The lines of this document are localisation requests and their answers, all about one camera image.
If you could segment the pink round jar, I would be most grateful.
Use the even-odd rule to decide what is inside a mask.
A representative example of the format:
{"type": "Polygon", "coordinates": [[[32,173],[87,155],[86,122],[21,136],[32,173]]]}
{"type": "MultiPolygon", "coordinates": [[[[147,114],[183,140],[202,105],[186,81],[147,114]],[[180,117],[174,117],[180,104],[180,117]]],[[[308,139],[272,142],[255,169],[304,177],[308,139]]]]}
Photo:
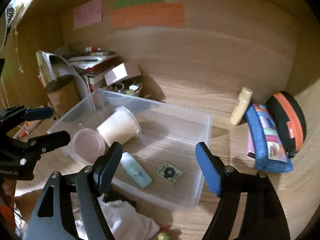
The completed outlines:
{"type": "Polygon", "coordinates": [[[106,144],[103,137],[90,128],[77,131],[72,139],[74,150],[78,156],[89,163],[105,154],[106,144]]]}

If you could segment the light blue tube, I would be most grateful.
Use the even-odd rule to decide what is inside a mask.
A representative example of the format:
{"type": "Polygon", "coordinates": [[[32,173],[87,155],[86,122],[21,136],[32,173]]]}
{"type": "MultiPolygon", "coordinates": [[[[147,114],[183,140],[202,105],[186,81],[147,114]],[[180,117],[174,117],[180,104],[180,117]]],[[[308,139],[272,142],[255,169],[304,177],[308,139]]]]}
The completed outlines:
{"type": "Polygon", "coordinates": [[[142,188],[149,186],[152,182],[151,177],[147,172],[142,168],[136,159],[129,154],[124,152],[122,154],[120,163],[127,174],[142,188]]]}

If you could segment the white drawstring cloth bag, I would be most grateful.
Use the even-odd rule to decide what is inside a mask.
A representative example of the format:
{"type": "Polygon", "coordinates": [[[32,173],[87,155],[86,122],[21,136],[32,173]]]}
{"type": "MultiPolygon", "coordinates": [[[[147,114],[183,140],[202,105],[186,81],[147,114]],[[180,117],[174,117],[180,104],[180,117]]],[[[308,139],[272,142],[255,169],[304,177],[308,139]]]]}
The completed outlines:
{"type": "Polygon", "coordinates": [[[115,239],[151,239],[160,230],[153,219],[138,213],[127,201],[98,201],[115,239]]]}

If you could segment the white cylindrical jar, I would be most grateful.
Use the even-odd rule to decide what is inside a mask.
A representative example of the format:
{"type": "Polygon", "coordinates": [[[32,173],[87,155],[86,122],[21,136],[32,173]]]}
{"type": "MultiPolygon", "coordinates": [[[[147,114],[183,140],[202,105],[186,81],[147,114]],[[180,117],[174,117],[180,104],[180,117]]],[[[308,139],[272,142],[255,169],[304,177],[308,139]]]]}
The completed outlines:
{"type": "Polygon", "coordinates": [[[97,127],[97,132],[109,147],[114,142],[123,145],[138,137],[141,131],[136,117],[124,106],[117,107],[114,113],[97,127]]]}

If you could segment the green orange tube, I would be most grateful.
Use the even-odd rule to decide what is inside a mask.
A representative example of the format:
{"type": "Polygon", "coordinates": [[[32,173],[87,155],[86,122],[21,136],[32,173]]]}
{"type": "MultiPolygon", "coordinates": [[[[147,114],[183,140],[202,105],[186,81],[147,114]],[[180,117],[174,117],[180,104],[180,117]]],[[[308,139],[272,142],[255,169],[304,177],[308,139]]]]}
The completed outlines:
{"type": "Polygon", "coordinates": [[[19,126],[19,130],[13,136],[16,140],[22,140],[25,136],[29,135],[41,122],[41,120],[26,121],[23,126],[19,126]]]}

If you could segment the brown mug with lid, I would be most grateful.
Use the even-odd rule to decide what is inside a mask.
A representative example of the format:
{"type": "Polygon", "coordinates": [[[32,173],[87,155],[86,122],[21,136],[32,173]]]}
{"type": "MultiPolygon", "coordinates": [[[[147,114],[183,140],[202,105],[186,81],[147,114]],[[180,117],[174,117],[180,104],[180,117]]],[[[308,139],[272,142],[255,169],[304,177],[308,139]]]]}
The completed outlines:
{"type": "Polygon", "coordinates": [[[61,117],[80,102],[74,78],[71,75],[58,77],[45,87],[50,103],[56,114],[61,117]]]}

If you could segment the orange booklet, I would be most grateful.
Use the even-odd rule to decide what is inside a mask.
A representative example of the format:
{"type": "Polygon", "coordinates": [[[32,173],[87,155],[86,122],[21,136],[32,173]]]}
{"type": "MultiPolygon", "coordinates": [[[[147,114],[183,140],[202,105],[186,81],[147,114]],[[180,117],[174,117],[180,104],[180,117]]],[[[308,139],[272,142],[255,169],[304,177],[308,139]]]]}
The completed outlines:
{"type": "Polygon", "coordinates": [[[37,77],[38,77],[38,79],[39,79],[42,87],[45,88],[45,87],[46,87],[46,84],[45,84],[45,82],[44,82],[43,77],[41,76],[41,74],[39,73],[37,77]]]}

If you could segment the tall clear green bottle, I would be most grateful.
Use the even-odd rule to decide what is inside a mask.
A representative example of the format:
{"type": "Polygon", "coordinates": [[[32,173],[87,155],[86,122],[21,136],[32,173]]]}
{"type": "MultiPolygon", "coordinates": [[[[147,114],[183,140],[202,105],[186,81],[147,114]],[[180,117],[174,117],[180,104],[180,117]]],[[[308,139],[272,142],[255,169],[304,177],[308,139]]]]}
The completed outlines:
{"type": "Polygon", "coordinates": [[[49,64],[49,59],[45,55],[43,55],[43,51],[39,50],[36,52],[37,63],[39,65],[39,74],[42,79],[44,87],[46,87],[52,80],[52,68],[49,64]]]}

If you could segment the blue patchwork pencil case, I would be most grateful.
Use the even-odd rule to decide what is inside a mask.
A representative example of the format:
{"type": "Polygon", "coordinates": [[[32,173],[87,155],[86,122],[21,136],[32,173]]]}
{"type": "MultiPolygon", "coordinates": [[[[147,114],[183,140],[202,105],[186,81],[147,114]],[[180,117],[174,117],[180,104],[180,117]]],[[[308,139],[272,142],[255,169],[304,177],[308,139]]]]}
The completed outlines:
{"type": "Polygon", "coordinates": [[[287,173],[293,170],[287,157],[276,124],[264,105],[250,103],[245,113],[253,142],[255,168],[272,173],[287,173]]]}

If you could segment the folded white paper sheet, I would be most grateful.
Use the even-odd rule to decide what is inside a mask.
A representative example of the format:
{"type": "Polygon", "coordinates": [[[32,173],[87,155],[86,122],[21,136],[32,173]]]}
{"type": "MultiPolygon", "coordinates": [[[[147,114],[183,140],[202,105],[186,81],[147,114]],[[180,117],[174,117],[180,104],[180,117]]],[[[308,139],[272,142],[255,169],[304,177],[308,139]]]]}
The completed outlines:
{"type": "Polygon", "coordinates": [[[49,64],[52,68],[53,80],[57,80],[57,78],[61,76],[71,75],[74,78],[80,99],[82,100],[90,94],[82,77],[67,62],[66,59],[55,54],[43,51],[43,55],[45,54],[48,57],[49,64]]]}

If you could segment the stack of books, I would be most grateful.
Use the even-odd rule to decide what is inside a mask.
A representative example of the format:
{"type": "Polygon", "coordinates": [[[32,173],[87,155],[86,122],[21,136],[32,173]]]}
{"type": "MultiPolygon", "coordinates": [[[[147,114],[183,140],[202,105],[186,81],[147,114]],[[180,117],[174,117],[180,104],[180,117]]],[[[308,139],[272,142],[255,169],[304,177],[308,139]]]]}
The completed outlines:
{"type": "Polygon", "coordinates": [[[85,52],[67,61],[82,77],[90,92],[106,86],[104,75],[123,62],[122,58],[112,51],[85,52]]]}

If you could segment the cream lotion tube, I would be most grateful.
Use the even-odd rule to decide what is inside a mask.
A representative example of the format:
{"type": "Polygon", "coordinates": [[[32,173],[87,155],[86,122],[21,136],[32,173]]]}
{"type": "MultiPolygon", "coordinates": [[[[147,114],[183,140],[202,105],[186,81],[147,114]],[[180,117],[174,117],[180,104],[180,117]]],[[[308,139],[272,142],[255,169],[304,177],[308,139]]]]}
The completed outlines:
{"type": "Polygon", "coordinates": [[[232,125],[237,126],[243,119],[244,114],[246,113],[246,110],[251,101],[252,94],[253,91],[250,88],[242,88],[230,117],[230,122],[232,125]]]}

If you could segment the black orange round case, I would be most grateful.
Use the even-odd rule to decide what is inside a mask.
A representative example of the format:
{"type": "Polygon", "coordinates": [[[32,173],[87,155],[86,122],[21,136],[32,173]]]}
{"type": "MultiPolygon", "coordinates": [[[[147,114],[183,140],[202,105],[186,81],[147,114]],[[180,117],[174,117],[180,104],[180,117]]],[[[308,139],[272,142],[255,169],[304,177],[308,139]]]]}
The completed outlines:
{"type": "Polygon", "coordinates": [[[286,155],[293,158],[306,139],[306,120],[295,98],[286,91],[273,94],[266,108],[274,120],[286,155]]]}

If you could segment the white bowl with trinkets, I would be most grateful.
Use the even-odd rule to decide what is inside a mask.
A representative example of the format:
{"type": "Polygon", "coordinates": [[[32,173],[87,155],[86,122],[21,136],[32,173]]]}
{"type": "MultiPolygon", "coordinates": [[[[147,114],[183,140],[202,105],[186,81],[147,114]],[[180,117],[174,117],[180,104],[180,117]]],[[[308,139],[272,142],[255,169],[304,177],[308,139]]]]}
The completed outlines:
{"type": "Polygon", "coordinates": [[[125,95],[139,96],[142,87],[142,83],[135,79],[131,79],[110,85],[108,86],[108,90],[125,95]]]}

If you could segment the pink sticky note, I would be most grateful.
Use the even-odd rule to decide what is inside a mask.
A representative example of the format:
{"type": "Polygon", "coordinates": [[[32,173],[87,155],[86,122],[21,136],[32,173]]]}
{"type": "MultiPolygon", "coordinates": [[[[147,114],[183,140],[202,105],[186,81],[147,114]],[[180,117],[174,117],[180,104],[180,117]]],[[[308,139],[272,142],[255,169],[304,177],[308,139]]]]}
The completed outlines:
{"type": "Polygon", "coordinates": [[[102,20],[101,0],[91,0],[73,9],[73,29],[83,28],[102,20]]]}

